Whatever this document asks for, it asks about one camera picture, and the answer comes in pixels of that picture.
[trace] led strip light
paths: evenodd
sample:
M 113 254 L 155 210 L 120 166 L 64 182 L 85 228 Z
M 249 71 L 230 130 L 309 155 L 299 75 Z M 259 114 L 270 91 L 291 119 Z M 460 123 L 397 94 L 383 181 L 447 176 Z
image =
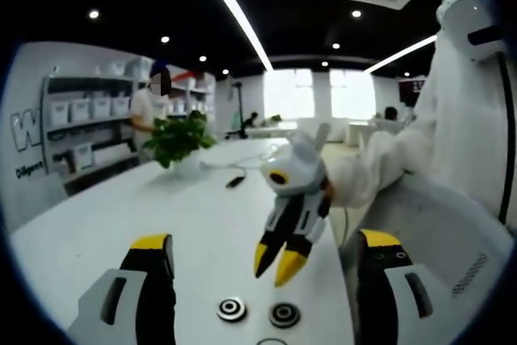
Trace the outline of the led strip light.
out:
M 436 41 L 436 36 L 430 36 L 429 38 L 426 38 L 425 40 L 421 40 L 420 42 L 416 44 L 412 44 L 409 48 L 405 48 L 404 50 L 398 52 L 397 54 L 393 54 L 391 57 L 386 58 L 385 60 L 382 60 L 381 62 L 377 62 L 374 66 L 370 66 L 368 69 L 366 69 L 365 73 L 372 73 L 376 70 L 382 68 L 383 66 L 386 66 L 387 64 L 398 60 L 400 57 L 404 57 L 406 54 L 409 54 L 411 52 L 414 52 L 415 50 L 418 50 L 419 48 L 423 48 L 424 46 L 428 44 L 432 44 Z
M 223 1 L 225 2 L 225 5 L 229 8 L 229 10 L 232 12 L 233 17 L 237 20 L 237 23 L 239 23 L 239 26 L 244 31 L 244 34 L 246 34 L 246 37 L 255 49 L 255 52 L 257 53 L 258 58 L 260 58 L 260 61 L 263 63 L 266 71 L 272 71 L 273 65 L 269 61 L 269 58 L 267 58 L 267 54 L 264 51 L 264 48 L 262 47 L 262 44 L 259 41 L 259 38 L 257 37 L 255 31 L 251 27 L 251 24 L 248 21 L 248 18 L 246 17 L 244 12 L 242 11 L 242 8 L 239 6 L 239 3 L 237 3 L 237 0 Z

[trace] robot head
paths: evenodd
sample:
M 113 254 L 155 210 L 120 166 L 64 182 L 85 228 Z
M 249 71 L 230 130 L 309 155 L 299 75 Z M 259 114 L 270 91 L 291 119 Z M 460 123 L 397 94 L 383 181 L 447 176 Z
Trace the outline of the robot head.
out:
M 296 194 L 319 183 L 318 172 L 324 166 L 308 135 L 296 132 L 288 140 L 260 166 L 267 184 L 277 194 Z
M 473 61 L 506 51 L 502 29 L 483 0 L 443 0 L 436 17 L 456 49 Z

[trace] circular magnet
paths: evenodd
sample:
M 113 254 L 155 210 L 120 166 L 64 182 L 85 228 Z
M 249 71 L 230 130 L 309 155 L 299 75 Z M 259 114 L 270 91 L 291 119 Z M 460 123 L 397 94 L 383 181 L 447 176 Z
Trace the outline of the circular magnet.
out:
M 269 321 L 280 329 L 288 329 L 300 321 L 300 310 L 293 304 L 281 302 L 273 305 L 269 310 Z
M 217 316 L 226 322 L 239 322 L 246 316 L 246 306 L 236 297 L 224 299 L 219 304 Z

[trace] black tripod stand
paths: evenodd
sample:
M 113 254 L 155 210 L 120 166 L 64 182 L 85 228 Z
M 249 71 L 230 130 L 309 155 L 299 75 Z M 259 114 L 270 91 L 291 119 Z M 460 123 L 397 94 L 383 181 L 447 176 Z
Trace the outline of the black tripod stand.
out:
M 239 129 L 226 133 L 225 139 L 231 138 L 233 135 L 238 135 L 240 139 L 246 139 L 246 131 L 244 131 L 244 116 L 242 114 L 242 82 L 235 82 L 232 84 L 232 88 L 237 89 L 237 101 L 239 104 Z

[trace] white pot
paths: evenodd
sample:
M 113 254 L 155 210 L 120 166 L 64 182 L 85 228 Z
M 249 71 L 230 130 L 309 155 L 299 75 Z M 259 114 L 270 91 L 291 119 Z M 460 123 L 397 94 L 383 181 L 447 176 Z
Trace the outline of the white pot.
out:
M 201 174 L 201 152 L 197 149 L 174 164 L 174 173 L 181 178 L 195 178 Z

